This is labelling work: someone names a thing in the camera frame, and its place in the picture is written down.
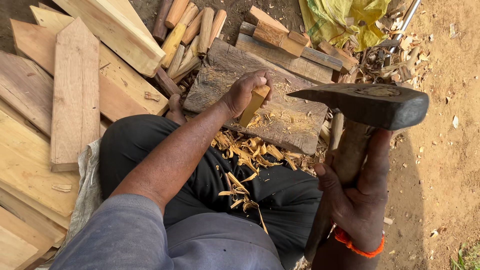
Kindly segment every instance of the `yellow sack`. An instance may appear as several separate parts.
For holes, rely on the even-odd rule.
[[[390,0],[299,0],[303,23],[312,43],[322,40],[341,48],[354,35],[359,46],[355,51],[378,45],[388,38],[375,22],[385,15]],[[353,17],[347,26],[346,17]]]

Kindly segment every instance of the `gray shirt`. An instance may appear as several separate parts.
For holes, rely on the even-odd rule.
[[[257,224],[225,213],[205,213],[166,231],[152,200],[121,194],[100,206],[50,269],[283,268],[275,245]]]

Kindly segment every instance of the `sandy soil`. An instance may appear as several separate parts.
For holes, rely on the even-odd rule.
[[[401,1],[392,0],[389,8]],[[52,6],[50,0],[43,2]],[[131,2],[151,30],[158,0]],[[193,2],[227,11],[222,33],[230,44],[252,5],[251,0]],[[432,52],[433,72],[423,85],[431,104],[425,121],[405,132],[403,141],[390,153],[385,216],[394,223],[384,227],[386,245],[378,269],[450,269],[449,258],[455,257],[461,243],[480,240],[480,80],[475,79],[480,76],[479,3],[424,0],[408,28],[425,39],[423,46]],[[298,2],[259,0],[255,4],[273,17],[283,18],[287,28],[300,30]],[[1,50],[14,53],[9,18],[35,23],[28,5],[37,5],[37,1],[0,1]],[[450,23],[461,33],[456,39],[448,36]],[[431,34],[433,42],[428,41]],[[445,96],[451,97],[448,104]],[[459,118],[457,129],[452,125],[455,115]],[[430,231],[440,226],[447,231],[430,238]],[[433,259],[428,259],[432,250]]]

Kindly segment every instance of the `orange wristband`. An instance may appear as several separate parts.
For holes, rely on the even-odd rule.
[[[382,242],[380,243],[380,246],[372,251],[372,252],[364,252],[356,248],[353,244],[352,241],[350,240],[350,235],[348,235],[347,232],[345,232],[342,228],[336,227],[334,229],[335,232],[335,239],[344,243],[349,249],[353,250],[355,253],[360,254],[362,256],[365,256],[367,258],[373,258],[377,254],[379,254],[383,249],[384,249],[384,235],[382,234]]]

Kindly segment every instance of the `green grass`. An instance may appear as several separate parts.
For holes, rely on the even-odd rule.
[[[464,251],[467,243],[458,250],[458,261],[450,257],[452,270],[480,270],[480,242]]]

